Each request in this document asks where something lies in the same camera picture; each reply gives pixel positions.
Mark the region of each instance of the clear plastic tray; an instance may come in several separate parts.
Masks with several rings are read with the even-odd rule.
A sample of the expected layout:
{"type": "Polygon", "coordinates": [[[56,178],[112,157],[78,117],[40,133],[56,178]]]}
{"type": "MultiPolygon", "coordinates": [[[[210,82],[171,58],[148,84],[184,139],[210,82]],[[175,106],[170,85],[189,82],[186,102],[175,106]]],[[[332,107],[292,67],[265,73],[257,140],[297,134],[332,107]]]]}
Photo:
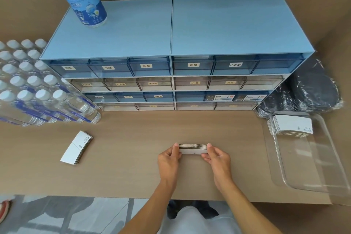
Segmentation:
{"type": "Polygon", "coordinates": [[[349,195],[350,185],[345,170],[322,116],[275,111],[270,118],[274,115],[309,117],[314,133],[304,138],[271,135],[267,121],[262,121],[273,183],[336,196],[349,195]]]}

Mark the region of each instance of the white bottle cap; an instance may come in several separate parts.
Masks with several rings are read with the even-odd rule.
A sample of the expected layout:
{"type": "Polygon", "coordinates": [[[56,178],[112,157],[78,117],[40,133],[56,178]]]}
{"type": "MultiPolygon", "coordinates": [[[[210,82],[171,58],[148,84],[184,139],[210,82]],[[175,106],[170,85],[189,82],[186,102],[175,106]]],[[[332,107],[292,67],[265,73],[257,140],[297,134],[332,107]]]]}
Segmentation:
{"type": "Polygon", "coordinates": [[[4,50],[6,48],[6,45],[0,41],[0,50],[4,50]]]}
{"type": "Polygon", "coordinates": [[[31,71],[31,70],[34,70],[34,69],[35,69],[34,66],[33,66],[31,63],[29,63],[28,61],[22,62],[22,63],[19,65],[19,68],[20,68],[21,70],[24,70],[24,71],[31,71]]]}
{"type": "Polygon", "coordinates": [[[38,40],[35,41],[35,44],[40,48],[45,48],[47,45],[47,42],[44,39],[39,38],[38,40]]]}
{"type": "Polygon", "coordinates": [[[26,59],[28,55],[23,50],[16,50],[13,52],[13,56],[16,59],[23,60],[23,59],[26,59]]]}
{"type": "Polygon", "coordinates": [[[13,56],[9,51],[2,51],[0,52],[0,59],[9,61],[10,59],[13,59],[13,56]]]}
{"type": "Polygon", "coordinates": [[[43,84],[43,81],[38,76],[30,76],[27,80],[30,85],[39,86],[43,84]]]}
{"type": "Polygon", "coordinates": [[[39,59],[40,58],[40,53],[38,50],[32,49],[28,52],[28,55],[31,59],[39,59]]]}
{"type": "Polygon", "coordinates": [[[47,69],[49,69],[49,66],[46,65],[46,64],[44,63],[44,61],[41,61],[41,60],[38,60],[38,61],[34,64],[34,66],[35,66],[38,70],[47,70],[47,69]]]}
{"type": "Polygon", "coordinates": [[[3,91],[0,94],[0,100],[5,101],[5,102],[12,102],[16,99],[16,95],[11,92],[10,90],[3,91]]]}
{"type": "Polygon", "coordinates": [[[16,40],[10,40],[6,44],[8,47],[11,47],[12,49],[17,49],[17,48],[21,47],[20,43],[17,42],[16,40]]]}
{"type": "Polygon", "coordinates": [[[40,100],[46,101],[50,99],[51,94],[47,90],[41,89],[37,91],[37,93],[35,94],[35,97],[40,100]]]}
{"type": "Polygon", "coordinates": [[[17,86],[17,87],[21,87],[22,85],[24,85],[26,83],[26,80],[20,76],[14,76],[11,78],[10,83],[12,85],[17,86]]]}
{"type": "Polygon", "coordinates": [[[34,97],[34,94],[31,93],[30,91],[27,91],[27,90],[22,90],[17,95],[17,98],[22,100],[22,101],[32,100],[33,97],[34,97]]]}
{"type": "Polygon", "coordinates": [[[34,43],[29,40],[29,39],[25,39],[21,42],[21,45],[24,46],[25,48],[32,48],[34,47],[34,43]]]}
{"type": "Polygon", "coordinates": [[[64,84],[67,84],[67,85],[71,85],[70,82],[64,78],[61,79],[61,81],[64,83],[64,84]]]}
{"type": "Polygon", "coordinates": [[[46,75],[44,81],[48,85],[55,85],[56,83],[58,83],[57,78],[54,75],[46,75]]]}
{"type": "Polygon", "coordinates": [[[64,99],[67,98],[67,93],[65,93],[63,90],[56,90],[52,94],[52,97],[55,98],[56,100],[63,101],[64,99]]]}
{"type": "Polygon", "coordinates": [[[8,73],[8,74],[14,74],[15,72],[18,71],[18,68],[16,68],[12,64],[6,64],[5,66],[2,67],[2,71],[8,73]]]}
{"type": "Polygon", "coordinates": [[[4,91],[7,88],[7,83],[0,80],[0,91],[4,91]]]}

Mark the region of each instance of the human hand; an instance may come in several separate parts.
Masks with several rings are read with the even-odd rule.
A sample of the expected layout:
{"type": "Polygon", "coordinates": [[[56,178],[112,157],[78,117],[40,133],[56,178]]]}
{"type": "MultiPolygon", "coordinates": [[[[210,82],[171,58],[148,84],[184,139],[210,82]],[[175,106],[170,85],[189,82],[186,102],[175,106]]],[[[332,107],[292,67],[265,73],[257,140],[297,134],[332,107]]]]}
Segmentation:
{"type": "Polygon", "coordinates": [[[224,189],[233,184],[232,173],[230,169],[230,155],[226,152],[207,144],[207,153],[201,154],[202,158],[208,162],[214,174],[214,183],[218,190],[223,194],[224,189]]]}
{"type": "Polygon", "coordinates": [[[174,143],[166,151],[158,155],[158,169],[160,171],[161,182],[175,190],[177,185],[178,164],[182,153],[179,152],[179,144],[174,143]]]}

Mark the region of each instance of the right hand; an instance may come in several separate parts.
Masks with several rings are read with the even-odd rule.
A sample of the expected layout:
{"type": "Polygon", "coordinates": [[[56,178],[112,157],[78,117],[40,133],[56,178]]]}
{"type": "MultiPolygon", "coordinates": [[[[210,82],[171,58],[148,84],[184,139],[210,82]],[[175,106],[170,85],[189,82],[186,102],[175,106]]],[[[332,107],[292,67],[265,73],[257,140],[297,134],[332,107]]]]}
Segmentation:
{"type": "Polygon", "coordinates": [[[201,154],[201,156],[211,165],[214,174],[214,183],[223,194],[224,189],[234,183],[230,169],[230,155],[208,143],[207,153],[201,154]]]}

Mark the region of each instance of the desk surface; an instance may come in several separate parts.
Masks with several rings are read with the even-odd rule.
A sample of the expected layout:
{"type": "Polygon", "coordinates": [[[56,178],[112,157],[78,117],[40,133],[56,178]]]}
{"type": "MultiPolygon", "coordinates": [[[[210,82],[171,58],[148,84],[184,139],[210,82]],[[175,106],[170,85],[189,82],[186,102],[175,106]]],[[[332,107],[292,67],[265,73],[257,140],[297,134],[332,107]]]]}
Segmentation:
{"type": "MultiPolygon", "coordinates": [[[[96,125],[0,128],[0,194],[149,198],[161,151],[174,142],[211,142],[231,155],[234,181],[250,201],[331,203],[326,194],[273,184],[261,120],[251,111],[104,112],[96,125]],[[78,165],[60,162],[79,130],[94,139],[78,165]]],[[[173,198],[222,200],[201,157],[182,157],[173,198]]]]}

